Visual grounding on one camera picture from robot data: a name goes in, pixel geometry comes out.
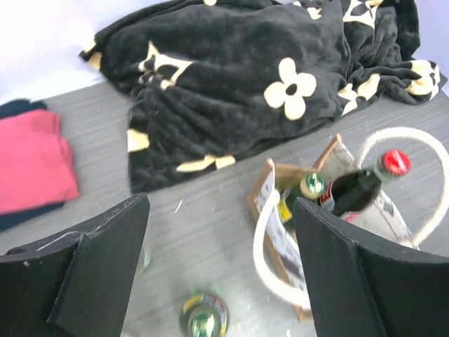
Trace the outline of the red folded cloth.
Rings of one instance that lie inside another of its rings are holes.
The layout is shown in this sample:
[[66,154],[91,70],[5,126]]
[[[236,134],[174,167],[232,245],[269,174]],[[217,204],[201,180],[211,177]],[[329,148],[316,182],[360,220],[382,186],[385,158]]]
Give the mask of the red folded cloth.
[[80,197],[72,149],[58,114],[33,110],[1,120],[1,213]]

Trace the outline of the dark navy folded cloth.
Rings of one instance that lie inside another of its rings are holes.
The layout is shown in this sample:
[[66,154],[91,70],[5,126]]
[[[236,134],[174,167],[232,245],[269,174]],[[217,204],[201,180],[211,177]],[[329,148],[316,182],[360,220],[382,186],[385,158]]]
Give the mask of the dark navy folded cloth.
[[[15,117],[17,115],[31,112],[32,110],[47,109],[47,105],[44,101],[31,102],[25,99],[17,99],[5,103],[1,106],[1,118]],[[65,205],[64,202],[57,204],[49,204],[41,206],[36,209],[29,209],[18,213],[10,213],[1,215],[1,231],[6,231],[12,227],[15,227],[23,222],[31,220],[33,218],[45,215],[51,211],[61,209]]]

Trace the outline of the black floral blanket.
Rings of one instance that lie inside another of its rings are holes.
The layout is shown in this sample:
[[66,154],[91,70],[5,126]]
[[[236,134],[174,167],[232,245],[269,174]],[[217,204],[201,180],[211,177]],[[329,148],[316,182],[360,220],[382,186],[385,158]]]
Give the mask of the black floral blanket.
[[416,60],[414,1],[168,1],[97,32],[80,57],[132,98],[133,192],[199,177],[361,110],[439,90]]

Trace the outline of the cola glass bottle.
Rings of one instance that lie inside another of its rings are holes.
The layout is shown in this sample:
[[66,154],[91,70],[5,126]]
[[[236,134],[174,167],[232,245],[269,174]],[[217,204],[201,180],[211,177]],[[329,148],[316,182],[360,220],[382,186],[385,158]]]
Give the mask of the cola glass bottle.
[[403,177],[410,167],[411,161],[405,152],[388,150],[372,166],[330,181],[316,203],[334,216],[350,221],[375,201],[383,184]]

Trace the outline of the clear glass bottle near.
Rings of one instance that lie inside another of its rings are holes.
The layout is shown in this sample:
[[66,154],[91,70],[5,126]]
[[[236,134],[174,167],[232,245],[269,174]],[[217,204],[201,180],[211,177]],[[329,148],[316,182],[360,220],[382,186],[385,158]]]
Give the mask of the clear glass bottle near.
[[138,266],[136,267],[136,275],[141,276],[149,268],[151,263],[152,254],[147,246],[143,246],[138,259]]

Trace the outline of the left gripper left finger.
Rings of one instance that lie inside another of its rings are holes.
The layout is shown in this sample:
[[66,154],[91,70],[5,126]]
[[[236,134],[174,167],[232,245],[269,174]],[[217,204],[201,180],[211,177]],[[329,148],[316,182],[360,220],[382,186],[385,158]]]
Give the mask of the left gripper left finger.
[[1,335],[120,336],[149,210],[135,194],[1,255]]

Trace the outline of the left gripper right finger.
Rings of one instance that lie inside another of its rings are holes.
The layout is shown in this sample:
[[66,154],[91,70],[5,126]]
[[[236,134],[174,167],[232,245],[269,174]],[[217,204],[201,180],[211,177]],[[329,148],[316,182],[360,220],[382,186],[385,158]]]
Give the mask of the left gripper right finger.
[[294,221],[317,336],[448,335],[448,258],[298,198]]

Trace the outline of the green bottle front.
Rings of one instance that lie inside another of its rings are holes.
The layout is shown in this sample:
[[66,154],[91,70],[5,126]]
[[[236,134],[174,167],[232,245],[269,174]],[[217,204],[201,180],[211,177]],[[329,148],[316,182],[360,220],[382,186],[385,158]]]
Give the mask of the green bottle front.
[[279,218],[287,231],[294,230],[293,207],[297,198],[316,202],[326,189],[326,180],[318,173],[308,173],[280,191]]

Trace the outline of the green bottle yellow label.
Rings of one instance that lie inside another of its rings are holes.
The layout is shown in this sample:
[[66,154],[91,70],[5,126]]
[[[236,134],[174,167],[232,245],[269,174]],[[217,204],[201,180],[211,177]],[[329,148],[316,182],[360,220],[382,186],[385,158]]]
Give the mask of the green bottle yellow label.
[[196,292],[183,303],[179,323],[183,336],[223,337],[229,326],[229,309],[216,293]]

